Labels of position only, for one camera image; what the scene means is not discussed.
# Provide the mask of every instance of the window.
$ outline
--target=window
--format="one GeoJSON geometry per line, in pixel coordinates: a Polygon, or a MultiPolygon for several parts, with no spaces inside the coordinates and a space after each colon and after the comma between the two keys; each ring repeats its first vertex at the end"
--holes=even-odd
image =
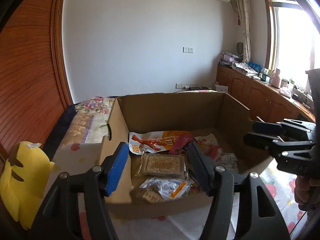
{"type": "Polygon", "coordinates": [[[310,94],[306,70],[320,68],[320,35],[295,0],[266,0],[268,53],[266,66],[310,94]]]}

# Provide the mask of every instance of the cardboard box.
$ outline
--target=cardboard box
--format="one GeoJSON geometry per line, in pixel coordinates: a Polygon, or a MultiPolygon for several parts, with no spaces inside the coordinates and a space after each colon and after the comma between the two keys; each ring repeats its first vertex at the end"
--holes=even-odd
{"type": "MultiPolygon", "coordinates": [[[[252,131],[249,109],[226,93],[144,94],[119,97],[109,119],[111,137],[103,140],[99,164],[112,155],[119,142],[128,143],[129,132],[188,130],[194,136],[213,133],[226,152],[238,158],[239,172],[261,173],[273,159],[266,151],[247,147],[243,136],[252,131]]],[[[204,193],[175,201],[147,203],[135,198],[148,178],[135,176],[140,156],[130,154],[117,190],[106,197],[108,210],[117,218],[154,218],[206,206],[212,198],[204,193]]]]}

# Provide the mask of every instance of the white wall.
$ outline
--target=white wall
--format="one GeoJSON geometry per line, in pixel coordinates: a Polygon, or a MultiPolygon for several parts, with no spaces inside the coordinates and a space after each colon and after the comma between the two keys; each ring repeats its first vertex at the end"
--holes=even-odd
{"type": "MultiPolygon", "coordinates": [[[[62,22],[64,21],[64,18],[66,16],[66,11],[64,10],[64,5],[65,5],[65,0],[63,0],[63,5],[62,5],[62,22]]],[[[61,26],[61,32],[62,32],[62,34],[64,33],[64,25],[63,24],[61,26]]],[[[62,51],[64,52],[65,51],[64,35],[61,36],[61,39],[62,39],[62,51]]],[[[64,60],[64,62],[66,62],[65,53],[63,53],[63,60],[64,60]]],[[[73,102],[75,102],[75,96],[73,95],[73,90],[71,89],[70,77],[69,77],[69,73],[68,73],[69,69],[65,67],[65,70],[66,70],[68,85],[70,87],[71,98],[72,98],[73,102]]]]}
{"type": "Polygon", "coordinates": [[[65,0],[65,65],[74,101],[212,86],[222,50],[236,52],[230,3],[216,0],[65,0]],[[194,53],[183,53],[183,47],[194,53]]]}

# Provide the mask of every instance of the metal screw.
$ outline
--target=metal screw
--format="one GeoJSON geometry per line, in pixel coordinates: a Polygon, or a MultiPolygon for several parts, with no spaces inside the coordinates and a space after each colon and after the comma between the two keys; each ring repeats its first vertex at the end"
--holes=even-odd
{"type": "Polygon", "coordinates": [[[68,173],[66,173],[66,172],[60,173],[60,175],[59,175],[60,179],[66,179],[67,177],[68,177],[68,173]]]}
{"type": "Polygon", "coordinates": [[[94,166],[94,167],[92,168],[92,170],[93,170],[94,172],[99,172],[99,171],[102,170],[102,168],[101,168],[100,166],[94,166]]]}
{"type": "Polygon", "coordinates": [[[219,172],[223,172],[223,171],[225,171],[226,169],[224,168],[224,167],[222,167],[222,166],[217,166],[216,167],[216,171],[219,171],[219,172]]]}
{"type": "Polygon", "coordinates": [[[256,179],[257,177],[259,177],[259,174],[256,172],[250,172],[250,177],[256,179]]]}

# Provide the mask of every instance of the snack package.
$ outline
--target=snack package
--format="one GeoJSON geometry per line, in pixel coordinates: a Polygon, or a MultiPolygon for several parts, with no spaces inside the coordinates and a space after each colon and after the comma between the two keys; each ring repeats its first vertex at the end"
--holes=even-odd
{"type": "Polygon", "coordinates": [[[184,156],[144,153],[136,176],[159,176],[187,179],[184,156]]]}
{"type": "Polygon", "coordinates": [[[158,193],[158,188],[156,185],[141,188],[136,194],[136,198],[141,198],[149,203],[158,203],[165,201],[165,199],[158,193]]]}
{"type": "Polygon", "coordinates": [[[169,154],[176,155],[176,154],[180,154],[180,153],[184,152],[184,147],[186,146],[186,144],[188,144],[192,140],[194,140],[194,138],[191,135],[191,133],[189,133],[189,132],[183,133],[176,140],[176,142],[174,143],[174,145],[170,149],[169,154]]]}
{"type": "Polygon", "coordinates": [[[152,185],[157,186],[159,194],[165,200],[175,200],[189,192],[191,182],[184,179],[163,179],[152,177],[142,183],[140,188],[147,188],[152,185]]]}
{"type": "Polygon", "coordinates": [[[160,131],[145,134],[129,133],[129,149],[132,153],[142,155],[143,152],[158,153],[172,148],[180,135],[187,131],[160,131]]]}
{"type": "Polygon", "coordinates": [[[204,155],[210,156],[216,163],[221,164],[228,170],[238,173],[237,158],[233,153],[224,153],[219,147],[218,141],[211,133],[208,136],[195,137],[204,155]]]}
{"type": "Polygon", "coordinates": [[[188,196],[202,192],[200,186],[197,183],[195,183],[193,180],[190,180],[190,182],[191,182],[191,186],[188,192],[188,196]]]}

